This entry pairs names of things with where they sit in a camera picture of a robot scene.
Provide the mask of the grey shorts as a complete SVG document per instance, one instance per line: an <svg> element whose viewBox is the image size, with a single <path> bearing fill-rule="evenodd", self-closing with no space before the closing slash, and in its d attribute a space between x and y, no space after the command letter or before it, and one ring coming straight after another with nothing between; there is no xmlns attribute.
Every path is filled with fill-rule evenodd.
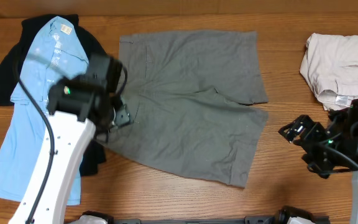
<svg viewBox="0 0 358 224"><path fill-rule="evenodd" d="M256 32L123 35L132 123L97 138L145 166L245 187L268 119Z"/></svg>

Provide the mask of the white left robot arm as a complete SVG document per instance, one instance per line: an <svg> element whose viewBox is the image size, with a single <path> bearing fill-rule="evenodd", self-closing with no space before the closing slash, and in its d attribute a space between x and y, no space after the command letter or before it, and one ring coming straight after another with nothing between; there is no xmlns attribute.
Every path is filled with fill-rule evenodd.
<svg viewBox="0 0 358 224"><path fill-rule="evenodd" d="M96 133L132 123L122 92L127 68L108 55L91 56L87 70L49 90L42 148L24 197L10 223L63 223L83 153Z"/></svg>

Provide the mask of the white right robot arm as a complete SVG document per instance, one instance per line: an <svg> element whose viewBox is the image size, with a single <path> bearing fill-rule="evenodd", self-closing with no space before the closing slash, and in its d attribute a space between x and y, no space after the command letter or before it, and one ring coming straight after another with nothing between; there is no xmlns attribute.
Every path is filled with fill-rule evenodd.
<svg viewBox="0 0 358 224"><path fill-rule="evenodd" d="M351 223L358 223L358 99L348 108L331 110L328 118L330 124L325 128L308 115L301 115L278 132L303 148L307 169L319 177L352 173Z"/></svg>

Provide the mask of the beige folded shorts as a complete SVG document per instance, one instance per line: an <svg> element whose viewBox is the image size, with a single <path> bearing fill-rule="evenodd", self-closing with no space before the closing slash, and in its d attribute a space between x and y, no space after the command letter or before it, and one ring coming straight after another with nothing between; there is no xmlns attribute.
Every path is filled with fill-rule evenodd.
<svg viewBox="0 0 358 224"><path fill-rule="evenodd" d="M358 99L358 35L312 34L300 73L325 110L341 110Z"/></svg>

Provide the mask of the light blue shirt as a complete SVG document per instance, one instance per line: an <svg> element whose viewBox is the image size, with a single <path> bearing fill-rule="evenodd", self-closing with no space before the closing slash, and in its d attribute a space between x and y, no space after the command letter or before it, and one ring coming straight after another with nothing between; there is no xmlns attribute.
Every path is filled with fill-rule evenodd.
<svg viewBox="0 0 358 224"><path fill-rule="evenodd" d="M36 34L20 70L24 86L10 95L14 111L0 148L0 198L19 202L29 184L45 135L39 106L47 114L48 92L62 78L85 73L88 57L74 25L61 16Z"/></svg>

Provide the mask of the black garment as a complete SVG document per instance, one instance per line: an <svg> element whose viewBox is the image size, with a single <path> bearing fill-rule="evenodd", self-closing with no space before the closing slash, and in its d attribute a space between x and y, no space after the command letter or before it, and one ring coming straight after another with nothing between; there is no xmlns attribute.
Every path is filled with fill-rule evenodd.
<svg viewBox="0 0 358 224"><path fill-rule="evenodd" d="M13 74L13 63L16 60L16 53L20 53L19 68L21 68L36 34L55 16L54 14L46 14L22 21L22 33L19 42L13 46L0 63L0 106L13 105L13 103L10 102L10 95L17 84L17 78ZM75 32L88 57L90 57L92 53L100 55L106 54L98 40L86 29L79 26L78 15L62 15L61 17L74 25ZM80 175L82 177L96 175L98 173L98 165L104 162L106 162L106 155L103 147L94 141L91 142L83 156L80 165Z"/></svg>

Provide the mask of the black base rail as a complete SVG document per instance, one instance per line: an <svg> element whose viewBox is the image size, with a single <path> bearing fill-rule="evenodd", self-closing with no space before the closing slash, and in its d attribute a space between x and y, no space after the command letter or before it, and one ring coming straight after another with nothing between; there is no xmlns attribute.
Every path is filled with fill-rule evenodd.
<svg viewBox="0 0 358 224"><path fill-rule="evenodd" d="M115 219L114 224L271 224L274 216L247 216L244 218L187 219L187 220L140 220Z"/></svg>

